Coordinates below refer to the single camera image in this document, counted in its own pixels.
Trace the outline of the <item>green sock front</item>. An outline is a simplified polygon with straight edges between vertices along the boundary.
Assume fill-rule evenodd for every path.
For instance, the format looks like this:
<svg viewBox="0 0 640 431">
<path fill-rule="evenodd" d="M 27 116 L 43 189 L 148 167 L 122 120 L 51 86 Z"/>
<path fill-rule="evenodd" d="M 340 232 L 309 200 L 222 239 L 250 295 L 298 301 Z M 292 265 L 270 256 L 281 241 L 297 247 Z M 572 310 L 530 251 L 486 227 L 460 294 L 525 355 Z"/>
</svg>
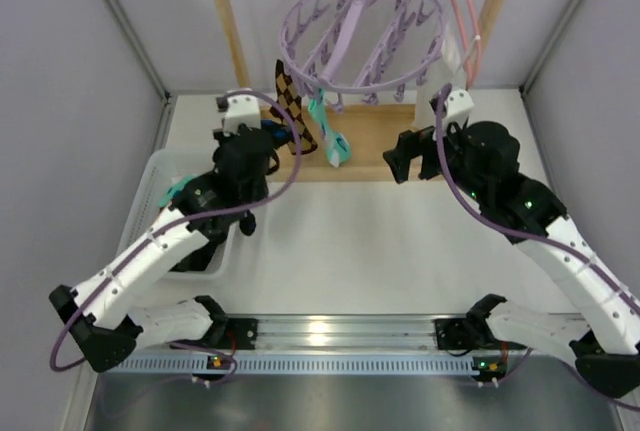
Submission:
<svg viewBox="0 0 640 431">
<path fill-rule="evenodd" d="M 187 202 L 194 197 L 194 186 L 191 182 L 196 175 L 187 175 L 174 182 L 158 203 L 159 210 L 182 209 L 187 206 Z"/>
</svg>

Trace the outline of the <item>purple round clip hanger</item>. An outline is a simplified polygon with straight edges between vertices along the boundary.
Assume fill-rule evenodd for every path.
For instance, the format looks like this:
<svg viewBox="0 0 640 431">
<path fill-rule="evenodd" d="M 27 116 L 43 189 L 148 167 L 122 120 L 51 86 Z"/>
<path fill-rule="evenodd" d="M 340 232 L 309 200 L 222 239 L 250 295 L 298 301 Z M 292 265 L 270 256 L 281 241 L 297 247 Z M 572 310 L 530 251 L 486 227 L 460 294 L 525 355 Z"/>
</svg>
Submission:
<svg viewBox="0 0 640 431">
<path fill-rule="evenodd" d="M 279 33 L 281 60 L 307 98 L 359 95 L 375 105 L 426 83 L 440 58 L 445 13 L 439 0 L 299 0 Z"/>
</svg>

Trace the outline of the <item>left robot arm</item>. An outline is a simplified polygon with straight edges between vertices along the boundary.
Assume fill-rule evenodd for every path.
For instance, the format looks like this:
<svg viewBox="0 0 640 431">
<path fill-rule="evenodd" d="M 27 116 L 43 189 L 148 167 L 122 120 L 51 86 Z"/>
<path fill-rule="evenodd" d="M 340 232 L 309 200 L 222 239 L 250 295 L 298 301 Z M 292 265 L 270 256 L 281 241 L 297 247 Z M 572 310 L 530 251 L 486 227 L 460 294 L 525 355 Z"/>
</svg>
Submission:
<svg viewBox="0 0 640 431">
<path fill-rule="evenodd" d="M 50 293 L 95 372 L 116 367 L 137 349 L 171 342 L 213 348 L 223 340 L 228 317 L 208 295 L 151 308 L 139 304 L 180 263 L 193 269 L 194 258 L 216 251 L 232 226 L 246 236 L 255 232 L 256 217 L 246 207 L 267 198 L 266 178 L 279 168 L 276 151 L 292 133 L 264 120 L 258 128 L 217 131 L 214 138 L 213 169 L 189 180 L 145 234 L 92 278 Z"/>
</svg>

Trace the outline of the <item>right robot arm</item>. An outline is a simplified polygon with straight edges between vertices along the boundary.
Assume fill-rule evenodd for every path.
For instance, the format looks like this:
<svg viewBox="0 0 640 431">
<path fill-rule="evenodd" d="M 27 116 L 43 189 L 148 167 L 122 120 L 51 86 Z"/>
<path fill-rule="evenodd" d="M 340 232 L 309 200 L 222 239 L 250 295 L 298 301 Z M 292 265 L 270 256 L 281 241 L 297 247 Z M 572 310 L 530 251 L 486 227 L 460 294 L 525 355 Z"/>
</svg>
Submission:
<svg viewBox="0 0 640 431">
<path fill-rule="evenodd" d="M 503 235 L 557 286 L 580 319 L 529 309 L 497 294 L 477 301 L 455 325 L 463 346 L 518 344 L 550 355 L 608 398 L 639 387 L 639 301 L 589 247 L 566 206 L 520 170 L 520 143 L 484 121 L 404 131 L 383 159 L 397 183 L 420 159 L 421 180 L 442 176 L 470 214 Z"/>
</svg>

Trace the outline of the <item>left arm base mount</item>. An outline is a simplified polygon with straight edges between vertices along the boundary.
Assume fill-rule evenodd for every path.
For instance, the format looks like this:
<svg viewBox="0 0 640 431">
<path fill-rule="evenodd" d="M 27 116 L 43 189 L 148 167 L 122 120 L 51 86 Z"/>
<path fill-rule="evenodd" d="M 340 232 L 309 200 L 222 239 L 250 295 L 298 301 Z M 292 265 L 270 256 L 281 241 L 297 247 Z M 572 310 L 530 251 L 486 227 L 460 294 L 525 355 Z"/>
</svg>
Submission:
<svg viewBox="0 0 640 431">
<path fill-rule="evenodd" d="M 254 350 L 255 339 L 258 337 L 259 320 L 255 318 L 227 318 L 214 323 L 203 338 L 196 340 L 180 340 L 170 343 L 174 349 L 186 346 L 199 349 L 215 349 L 219 351 L 229 350 Z"/>
</svg>

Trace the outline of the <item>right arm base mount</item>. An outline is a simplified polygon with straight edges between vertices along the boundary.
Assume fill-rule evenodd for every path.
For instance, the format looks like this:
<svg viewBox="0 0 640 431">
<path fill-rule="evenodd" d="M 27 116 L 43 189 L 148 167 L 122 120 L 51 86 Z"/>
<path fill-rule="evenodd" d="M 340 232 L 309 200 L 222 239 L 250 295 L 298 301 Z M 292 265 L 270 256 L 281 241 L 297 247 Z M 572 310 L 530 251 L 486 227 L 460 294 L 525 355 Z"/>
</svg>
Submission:
<svg viewBox="0 0 640 431">
<path fill-rule="evenodd" d="M 503 344 L 509 351 L 525 349 L 524 345 L 498 340 L 484 320 L 439 318 L 434 321 L 434 327 L 437 347 L 441 351 L 500 351 Z"/>
</svg>

